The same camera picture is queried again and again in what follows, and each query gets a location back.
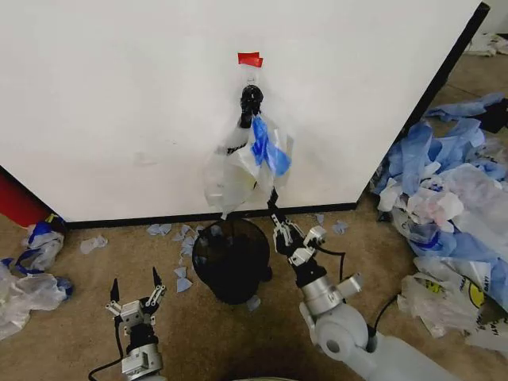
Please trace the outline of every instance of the black wall edge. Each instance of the black wall edge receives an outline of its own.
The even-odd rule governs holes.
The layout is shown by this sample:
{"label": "black wall edge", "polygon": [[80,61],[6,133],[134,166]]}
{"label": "black wall edge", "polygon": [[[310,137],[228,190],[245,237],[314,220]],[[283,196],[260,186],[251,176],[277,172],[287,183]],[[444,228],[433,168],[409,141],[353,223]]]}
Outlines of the black wall edge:
{"label": "black wall edge", "polygon": [[471,19],[466,24],[464,31],[460,34],[456,43],[453,45],[452,50],[450,50],[450,53],[444,59],[433,80],[430,81],[427,90],[425,90],[425,93],[423,93],[420,101],[414,107],[414,110],[411,113],[410,117],[407,119],[407,122],[402,127],[401,133],[398,135],[397,140],[400,137],[404,137],[407,134],[409,128],[420,121],[421,117],[429,108],[430,103],[432,103],[432,100],[434,100],[439,90],[446,84],[448,76],[452,72],[460,56],[462,56],[462,53],[464,53],[464,50],[468,46],[469,42],[478,31],[479,26],[482,24],[483,20],[485,20],[489,10],[491,10],[491,8],[484,2],[480,3],[476,8],[476,11],[473,13]]}
{"label": "black wall edge", "polygon": [[[327,204],[316,206],[297,206],[292,208],[280,208],[285,214],[304,214],[318,212],[338,212],[345,210],[354,210],[358,205],[357,202],[346,202],[343,204]],[[265,217],[271,213],[268,209],[236,211],[228,215],[228,218],[251,218]],[[69,229],[94,229],[94,228],[113,228],[118,226],[135,226],[135,225],[151,225],[151,224],[169,224],[176,222],[191,221],[216,221],[221,218],[221,213],[204,213],[204,214],[181,214],[178,216],[165,217],[143,217],[143,218],[126,218],[120,220],[97,220],[97,221],[77,221],[68,222],[66,226]]]}

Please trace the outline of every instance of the white wall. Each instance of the white wall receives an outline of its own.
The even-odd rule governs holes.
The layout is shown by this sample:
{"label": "white wall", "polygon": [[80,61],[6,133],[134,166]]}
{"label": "white wall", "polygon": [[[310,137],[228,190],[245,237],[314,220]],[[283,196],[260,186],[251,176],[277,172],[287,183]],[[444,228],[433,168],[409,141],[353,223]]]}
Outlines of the white wall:
{"label": "white wall", "polygon": [[0,162],[68,221],[210,212],[236,54],[260,51],[296,138],[279,204],[355,202],[478,3],[4,1]]}
{"label": "white wall", "polygon": [[508,0],[484,0],[491,7],[485,21],[479,27],[485,33],[508,33]]}

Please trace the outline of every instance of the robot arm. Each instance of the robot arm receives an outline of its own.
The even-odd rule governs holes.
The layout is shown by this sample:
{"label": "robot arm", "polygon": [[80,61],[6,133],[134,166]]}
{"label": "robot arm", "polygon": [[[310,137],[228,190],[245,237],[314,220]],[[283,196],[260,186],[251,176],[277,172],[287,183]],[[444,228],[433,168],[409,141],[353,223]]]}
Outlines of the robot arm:
{"label": "robot arm", "polygon": [[300,313],[315,346],[369,381],[459,381],[406,342],[369,327],[363,316],[345,303],[347,297],[361,291],[361,275],[338,285],[331,283],[326,270],[314,259],[316,247],[325,242],[325,230],[315,226],[304,236],[283,216],[276,199],[274,191],[268,207],[275,225],[275,247],[296,274],[296,284],[303,293]]}
{"label": "robot arm", "polygon": [[[124,305],[120,305],[120,292],[118,290],[118,281],[115,279],[110,292],[111,301],[106,304],[106,309],[114,315],[115,335],[117,338],[118,351],[120,359],[94,369],[88,379],[96,381],[93,374],[109,366],[121,362],[121,373],[128,381],[165,381],[166,379],[159,375],[163,367],[162,356],[160,355],[157,344],[159,339],[153,331],[156,324],[155,312],[159,309],[160,301],[166,293],[166,287],[155,268],[152,269],[154,291],[149,297],[135,300]],[[124,325],[124,334],[129,336],[130,343],[126,349],[126,356],[123,355],[118,328],[120,324]]]}

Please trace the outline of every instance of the red object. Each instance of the red object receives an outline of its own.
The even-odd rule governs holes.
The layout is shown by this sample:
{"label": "red object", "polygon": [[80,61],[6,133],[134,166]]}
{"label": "red object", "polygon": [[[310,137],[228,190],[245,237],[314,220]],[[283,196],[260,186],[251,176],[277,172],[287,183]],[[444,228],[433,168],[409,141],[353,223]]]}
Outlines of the red object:
{"label": "red object", "polygon": [[263,65],[263,59],[260,58],[259,52],[238,53],[238,63],[255,67],[261,67]]}
{"label": "red object", "polygon": [[22,185],[0,171],[0,214],[27,227],[43,221],[51,212]]}

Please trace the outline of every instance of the black trash can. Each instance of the black trash can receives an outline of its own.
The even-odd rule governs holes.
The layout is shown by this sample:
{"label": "black trash can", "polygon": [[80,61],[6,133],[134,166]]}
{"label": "black trash can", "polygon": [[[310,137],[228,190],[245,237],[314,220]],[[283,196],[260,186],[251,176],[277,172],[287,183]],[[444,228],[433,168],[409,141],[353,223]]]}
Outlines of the black trash can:
{"label": "black trash can", "polygon": [[247,302],[261,280],[271,279],[270,246],[250,221],[218,221],[199,233],[192,251],[198,277],[228,304]]}

